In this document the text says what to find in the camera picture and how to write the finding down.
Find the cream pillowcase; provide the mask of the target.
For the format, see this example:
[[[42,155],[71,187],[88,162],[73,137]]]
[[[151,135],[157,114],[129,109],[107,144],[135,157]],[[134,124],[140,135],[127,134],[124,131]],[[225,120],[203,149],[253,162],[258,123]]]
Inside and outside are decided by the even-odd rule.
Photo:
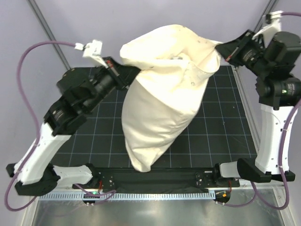
[[[198,113],[208,80],[220,68],[217,44],[173,24],[122,46],[123,63],[140,69],[121,114],[125,147],[135,170],[150,171]]]

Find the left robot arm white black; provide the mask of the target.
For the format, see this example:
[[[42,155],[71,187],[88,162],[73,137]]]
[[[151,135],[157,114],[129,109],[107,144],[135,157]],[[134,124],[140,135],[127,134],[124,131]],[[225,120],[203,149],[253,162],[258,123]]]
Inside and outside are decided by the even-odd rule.
[[[140,72],[138,67],[119,64],[109,56],[104,62],[91,73],[86,67],[70,69],[57,82],[61,97],[38,125],[38,137],[18,163],[6,167],[9,176],[17,178],[18,195],[43,196],[58,187],[79,184],[93,189],[99,185],[100,174],[92,164],[59,167],[51,160],[112,91],[127,89]]]

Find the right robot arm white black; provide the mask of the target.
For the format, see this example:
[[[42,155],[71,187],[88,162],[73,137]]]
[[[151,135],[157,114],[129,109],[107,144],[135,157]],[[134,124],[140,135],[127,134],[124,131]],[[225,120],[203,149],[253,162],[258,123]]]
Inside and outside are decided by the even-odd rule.
[[[256,183],[294,181],[288,166],[290,128],[301,103],[301,81],[292,73],[301,53],[301,40],[290,32],[276,32],[268,45],[263,35],[247,30],[216,50],[233,66],[245,66],[256,75],[261,106],[260,147],[254,158],[215,165],[212,182],[224,186],[229,178]]]

